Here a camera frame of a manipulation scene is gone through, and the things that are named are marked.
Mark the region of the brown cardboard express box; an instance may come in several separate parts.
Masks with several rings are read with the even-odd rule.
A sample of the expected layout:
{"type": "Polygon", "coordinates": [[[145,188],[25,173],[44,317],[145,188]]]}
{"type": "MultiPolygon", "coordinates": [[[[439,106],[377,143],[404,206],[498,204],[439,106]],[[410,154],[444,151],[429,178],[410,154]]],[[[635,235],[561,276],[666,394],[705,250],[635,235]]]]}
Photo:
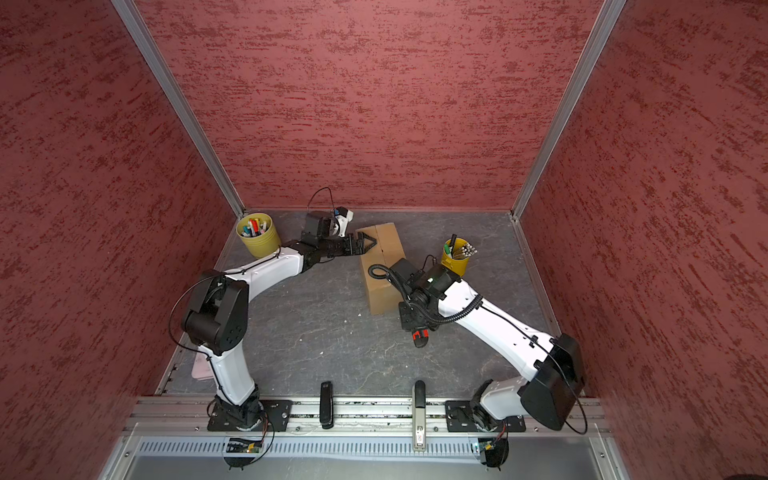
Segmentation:
{"type": "Polygon", "coordinates": [[[374,264],[391,267],[405,257],[396,226],[385,223],[362,228],[360,232],[376,240],[376,245],[360,257],[369,311],[372,315],[396,311],[402,301],[401,294],[388,280],[373,278],[368,272],[374,264]]]}

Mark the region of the red black utility knife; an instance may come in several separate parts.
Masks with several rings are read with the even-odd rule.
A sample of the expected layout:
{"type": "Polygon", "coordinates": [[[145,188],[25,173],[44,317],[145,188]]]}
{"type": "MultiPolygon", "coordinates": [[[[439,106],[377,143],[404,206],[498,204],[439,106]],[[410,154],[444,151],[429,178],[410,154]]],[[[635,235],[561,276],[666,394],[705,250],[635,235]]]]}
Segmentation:
{"type": "Polygon", "coordinates": [[[416,348],[424,348],[429,342],[429,330],[418,329],[412,332],[412,341],[416,348]]]}

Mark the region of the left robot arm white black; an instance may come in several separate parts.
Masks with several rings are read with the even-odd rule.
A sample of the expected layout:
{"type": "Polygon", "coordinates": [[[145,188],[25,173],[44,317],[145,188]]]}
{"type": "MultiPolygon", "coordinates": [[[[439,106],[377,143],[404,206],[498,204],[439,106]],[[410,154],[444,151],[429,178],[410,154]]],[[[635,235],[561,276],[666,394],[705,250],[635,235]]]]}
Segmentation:
{"type": "Polygon", "coordinates": [[[365,232],[322,238],[316,243],[293,241],[237,269],[203,274],[191,291],[182,329],[212,370],[218,418],[241,431],[253,430],[264,422],[257,385],[242,346],[250,302],[324,259],[361,256],[376,245],[377,240],[365,232]]]}

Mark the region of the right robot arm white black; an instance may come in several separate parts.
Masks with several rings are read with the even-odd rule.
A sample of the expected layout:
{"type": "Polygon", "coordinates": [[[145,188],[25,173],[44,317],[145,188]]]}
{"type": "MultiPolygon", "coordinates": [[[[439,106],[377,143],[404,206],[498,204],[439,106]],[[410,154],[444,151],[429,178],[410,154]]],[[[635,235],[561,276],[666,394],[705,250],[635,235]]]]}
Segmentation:
{"type": "Polygon", "coordinates": [[[401,295],[401,327],[417,348],[428,344],[431,332],[457,324],[518,373],[478,387],[464,409],[476,429],[493,432],[504,420],[523,415],[554,431],[568,424],[585,384],[581,349],[573,337],[554,337],[524,324],[441,264],[425,271],[403,258],[390,267],[372,266],[368,274],[389,282],[401,295]]]}

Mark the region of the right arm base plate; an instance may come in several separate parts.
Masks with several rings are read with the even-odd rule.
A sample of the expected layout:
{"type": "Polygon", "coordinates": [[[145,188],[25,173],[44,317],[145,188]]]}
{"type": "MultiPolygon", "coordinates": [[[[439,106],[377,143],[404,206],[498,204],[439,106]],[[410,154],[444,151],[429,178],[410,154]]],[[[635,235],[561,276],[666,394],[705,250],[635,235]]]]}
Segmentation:
{"type": "Polygon", "coordinates": [[[476,433],[522,433],[526,424],[522,416],[496,419],[479,403],[469,400],[448,400],[444,404],[448,431],[476,433]]]}

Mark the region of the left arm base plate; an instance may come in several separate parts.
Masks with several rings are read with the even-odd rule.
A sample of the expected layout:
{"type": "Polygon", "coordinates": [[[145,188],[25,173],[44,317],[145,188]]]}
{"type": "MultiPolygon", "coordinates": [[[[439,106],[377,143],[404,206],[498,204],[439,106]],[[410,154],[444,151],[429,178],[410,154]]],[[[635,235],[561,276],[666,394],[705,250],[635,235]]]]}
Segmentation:
{"type": "Polygon", "coordinates": [[[251,399],[237,406],[216,396],[208,409],[207,430],[250,433],[271,429],[284,432],[292,406],[292,401],[284,399],[251,399]]]}

